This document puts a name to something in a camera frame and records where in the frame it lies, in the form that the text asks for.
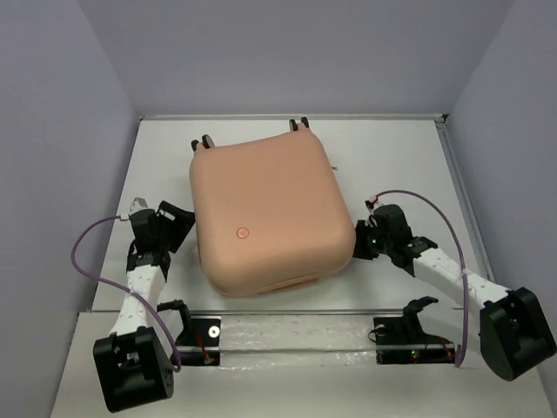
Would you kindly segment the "pink hard-shell suitcase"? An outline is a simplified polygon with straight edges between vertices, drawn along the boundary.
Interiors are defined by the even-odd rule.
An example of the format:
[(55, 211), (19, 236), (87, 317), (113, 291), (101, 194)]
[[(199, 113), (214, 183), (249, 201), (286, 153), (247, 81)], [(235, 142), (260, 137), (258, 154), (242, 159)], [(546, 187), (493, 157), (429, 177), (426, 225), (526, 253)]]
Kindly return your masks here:
[(270, 293), (351, 261), (355, 227), (307, 118), (277, 136), (216, 146), (204, 135), (191, 148), (200, 266), (217, 292)]

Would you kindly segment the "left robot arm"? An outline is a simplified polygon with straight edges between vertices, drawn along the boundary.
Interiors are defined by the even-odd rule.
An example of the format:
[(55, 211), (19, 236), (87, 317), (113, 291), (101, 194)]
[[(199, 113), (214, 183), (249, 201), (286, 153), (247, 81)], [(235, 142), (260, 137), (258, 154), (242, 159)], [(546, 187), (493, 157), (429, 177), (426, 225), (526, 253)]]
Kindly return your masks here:
[[(118, 413), (174, 391), (182, 364), (176, 344), (191, 338), (192, 322), (181, 300), (160, 302), (171, 255), (195, 225), (195, 215), (166, 201), (158, 208), (135, 199), (127, 217), (133, 239), (126, 255), (125, 296), (109, 334), (96, 340), (93, 360), (107, 409)], [(165, 320), (161, 311), (178, 310)]]

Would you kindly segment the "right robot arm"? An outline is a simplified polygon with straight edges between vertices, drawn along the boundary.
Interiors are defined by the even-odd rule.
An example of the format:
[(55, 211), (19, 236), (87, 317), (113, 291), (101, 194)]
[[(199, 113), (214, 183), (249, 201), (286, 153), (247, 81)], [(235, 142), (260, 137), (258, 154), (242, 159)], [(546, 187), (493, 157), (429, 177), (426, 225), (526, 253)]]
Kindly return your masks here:
[(398, 268), (461, 304), (463, 319), (478, 322), (480, 355), (504, 381), (513, 381), (556, 354), (538, 297), (525, 287), (493, 283), (454, 260), (430, 239), (413, 234), (397, 205), (366, 201), (369, 216), (356, 224), (354, 257), (387, 256)]

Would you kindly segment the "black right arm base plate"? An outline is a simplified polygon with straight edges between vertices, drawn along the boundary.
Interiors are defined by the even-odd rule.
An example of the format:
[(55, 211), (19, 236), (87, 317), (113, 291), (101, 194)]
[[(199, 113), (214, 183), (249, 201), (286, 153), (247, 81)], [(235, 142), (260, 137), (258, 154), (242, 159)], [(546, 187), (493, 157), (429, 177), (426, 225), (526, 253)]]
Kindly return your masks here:
[(367, 338), (376, 347), (379, 365), (454, 364), (454, 344), (426, 333), (416, 313), (373, 319)]

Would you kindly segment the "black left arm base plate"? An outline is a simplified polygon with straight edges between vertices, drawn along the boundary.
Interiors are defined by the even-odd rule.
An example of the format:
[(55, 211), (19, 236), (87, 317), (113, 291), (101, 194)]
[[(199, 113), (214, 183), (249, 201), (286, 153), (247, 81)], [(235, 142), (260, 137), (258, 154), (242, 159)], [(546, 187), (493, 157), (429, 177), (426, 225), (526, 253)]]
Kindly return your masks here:
[(176, 339), (183, 367), (217, 367), (220, 365), (221, 317), (193, 315), (191, 326)]

